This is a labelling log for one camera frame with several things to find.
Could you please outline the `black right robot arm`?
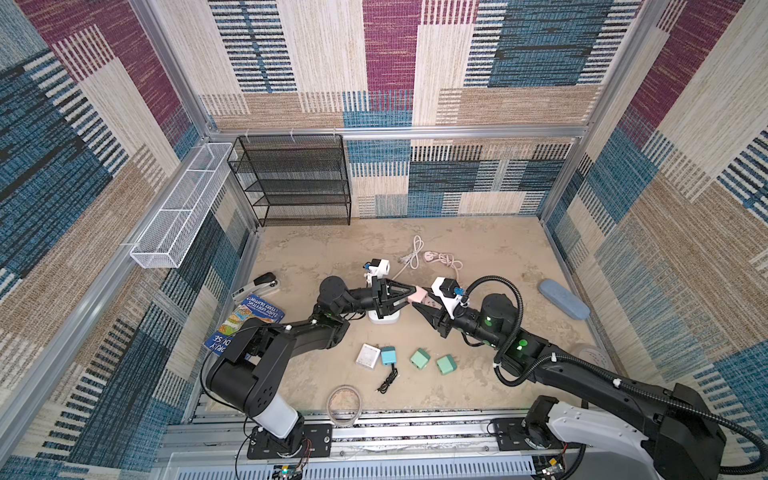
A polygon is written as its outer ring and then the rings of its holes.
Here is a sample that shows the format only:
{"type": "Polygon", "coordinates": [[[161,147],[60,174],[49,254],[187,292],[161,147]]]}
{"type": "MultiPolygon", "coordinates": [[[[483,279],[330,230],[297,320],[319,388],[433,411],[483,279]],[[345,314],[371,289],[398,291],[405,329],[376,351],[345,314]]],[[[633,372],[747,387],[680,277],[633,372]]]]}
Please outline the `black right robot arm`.
{"type": "Polygon", "coordinates": [[[494,349],[493,371],[509,388],[530,381],[593,406],[541,396],[525,419],[529,441],[582,444],[632,458],[659,479],[716,479],[767,470],[760,435],[712,413],[694,389],[666,389],[575,357],[522,327],[524,303],[509,280],[487,275],[463,289],[439,277],[409,298],[442,337],[459,331],[473,347],[494,349]]]}

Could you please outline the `pink charger plug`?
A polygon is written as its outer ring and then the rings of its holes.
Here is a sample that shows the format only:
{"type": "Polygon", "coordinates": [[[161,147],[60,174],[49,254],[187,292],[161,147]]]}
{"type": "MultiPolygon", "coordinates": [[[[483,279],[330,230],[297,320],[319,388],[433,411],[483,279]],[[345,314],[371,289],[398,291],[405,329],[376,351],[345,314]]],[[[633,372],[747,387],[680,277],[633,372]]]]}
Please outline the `pink charger plug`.
{"type": "Polygon", "coordinates": [[[427,291],[422,287],[416,287],[415,292],[408,297],[410,303],[422,303],[427,296],[427,291]]]}

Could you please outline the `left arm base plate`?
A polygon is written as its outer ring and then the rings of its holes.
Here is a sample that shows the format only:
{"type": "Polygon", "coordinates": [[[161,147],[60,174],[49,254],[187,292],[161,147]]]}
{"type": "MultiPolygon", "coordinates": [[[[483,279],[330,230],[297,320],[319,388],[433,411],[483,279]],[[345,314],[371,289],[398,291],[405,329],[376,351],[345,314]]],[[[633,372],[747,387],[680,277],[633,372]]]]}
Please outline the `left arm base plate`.
{"type": "Polygon", "coordinates": [[[299,459],[330,456],[334,425],[332,423],[304,424],[300,420],[285,439],[280,439],[264,427],[251,431],[246,457],[249,460],[278,458],[299,459]]]}

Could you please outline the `green charger plug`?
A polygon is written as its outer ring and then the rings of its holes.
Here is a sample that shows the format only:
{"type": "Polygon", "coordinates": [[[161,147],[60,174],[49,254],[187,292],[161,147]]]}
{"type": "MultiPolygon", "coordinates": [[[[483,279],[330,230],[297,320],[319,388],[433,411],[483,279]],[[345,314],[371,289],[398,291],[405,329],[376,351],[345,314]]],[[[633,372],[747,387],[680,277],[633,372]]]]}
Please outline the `green charger plug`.
{"type": "Polygon", "coordinates": [[[417,369],[423,370],[429,363],[431,356],[423,348],[418,348],[410,357],[410,362],[417,369]]]}
{"type": "Polygon", "coordinates": [[[452,355],[447,354],[437,359],[436,365],[442,375],[448,375],[457,370],[457,363],[452,355]]]}

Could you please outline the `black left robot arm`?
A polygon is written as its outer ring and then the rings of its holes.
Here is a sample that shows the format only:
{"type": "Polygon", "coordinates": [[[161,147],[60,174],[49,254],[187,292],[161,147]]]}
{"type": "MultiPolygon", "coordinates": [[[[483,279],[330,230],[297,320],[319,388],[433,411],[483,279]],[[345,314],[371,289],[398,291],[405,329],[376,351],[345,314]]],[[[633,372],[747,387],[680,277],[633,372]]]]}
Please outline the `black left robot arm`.
{"type": "Polygon", "coordinates": [[[347,315],[397,313],[416,291],[414,286],[386,278],[374,278],[370,286],[350,290],[340,277],[327,277],[307,320],[286,324],[247,320],[201,384],[256,424],[254,440],[264,439],[277,452],[292,454],[307,440],[303,416],[278,394],[291,358],[338,345],[350,326],[347,315]]]}

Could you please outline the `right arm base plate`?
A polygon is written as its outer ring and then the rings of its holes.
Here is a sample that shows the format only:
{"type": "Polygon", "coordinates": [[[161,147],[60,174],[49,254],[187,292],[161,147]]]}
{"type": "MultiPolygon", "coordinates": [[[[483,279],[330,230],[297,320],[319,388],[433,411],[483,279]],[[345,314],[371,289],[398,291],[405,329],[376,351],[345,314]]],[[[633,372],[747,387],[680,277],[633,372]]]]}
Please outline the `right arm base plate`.
{"type": "Polygon", "coordinates": [[[579,443],[565,444],[554,437],[532,440],[522,425],[523,420],[523,417],[494,418],[489,422],[486,431],[495,438],[500,451],[553,450],[561,452],[563,449],[577,451],[581,447],[579,443]]]}

